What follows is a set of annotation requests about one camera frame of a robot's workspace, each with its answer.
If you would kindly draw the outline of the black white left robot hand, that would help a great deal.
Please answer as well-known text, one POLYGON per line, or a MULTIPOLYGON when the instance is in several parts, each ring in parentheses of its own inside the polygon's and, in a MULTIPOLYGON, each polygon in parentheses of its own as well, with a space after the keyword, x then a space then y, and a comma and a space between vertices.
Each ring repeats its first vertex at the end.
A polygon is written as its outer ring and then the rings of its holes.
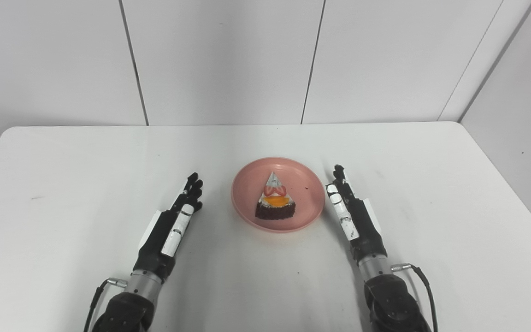
POLYGON ((175 256, 193 214, 202 208, 203 181, 197 172, 186 179, 173 205, 159 216, 139 249, 133 271, 156 276, 165 283, 175 266, 175 256))

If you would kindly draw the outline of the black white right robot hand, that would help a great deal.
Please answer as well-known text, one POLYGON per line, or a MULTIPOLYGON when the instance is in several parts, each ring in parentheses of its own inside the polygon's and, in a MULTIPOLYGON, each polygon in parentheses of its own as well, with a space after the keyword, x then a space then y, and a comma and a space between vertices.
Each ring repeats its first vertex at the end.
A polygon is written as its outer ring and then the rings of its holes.
POLYGON ((360 262, 364 258, 386 258, 388 254, 373 223, 371 210, 365 200, 356 197, 345 175, 345 168, 337 164, 332 174, 334 179, 326 186, 326 192, 350 244, 353 259, 360 262))

